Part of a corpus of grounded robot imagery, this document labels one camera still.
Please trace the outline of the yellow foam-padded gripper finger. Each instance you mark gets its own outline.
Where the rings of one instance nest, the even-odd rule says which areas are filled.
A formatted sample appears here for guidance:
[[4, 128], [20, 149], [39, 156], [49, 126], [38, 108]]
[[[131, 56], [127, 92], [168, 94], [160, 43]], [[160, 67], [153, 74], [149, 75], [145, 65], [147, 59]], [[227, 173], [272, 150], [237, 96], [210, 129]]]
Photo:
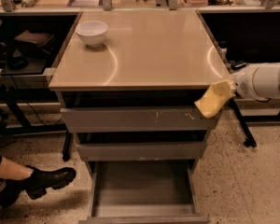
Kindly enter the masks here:
[[230, 79], [213, 83], [211, 88], [216, 97], [221, 101], [230, 100], [234, 97], [236, 92], [235, 83]]

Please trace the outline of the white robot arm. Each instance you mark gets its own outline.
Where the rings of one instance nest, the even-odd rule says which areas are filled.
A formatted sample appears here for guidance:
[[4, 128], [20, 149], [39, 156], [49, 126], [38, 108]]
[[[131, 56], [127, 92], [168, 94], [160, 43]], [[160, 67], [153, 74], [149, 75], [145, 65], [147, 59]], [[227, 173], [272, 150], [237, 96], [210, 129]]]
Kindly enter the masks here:
[[209, 89], [219, 97], [235, 93], [245, 99], [280, 100], [280, 63], [252, 63], [213, 83]]

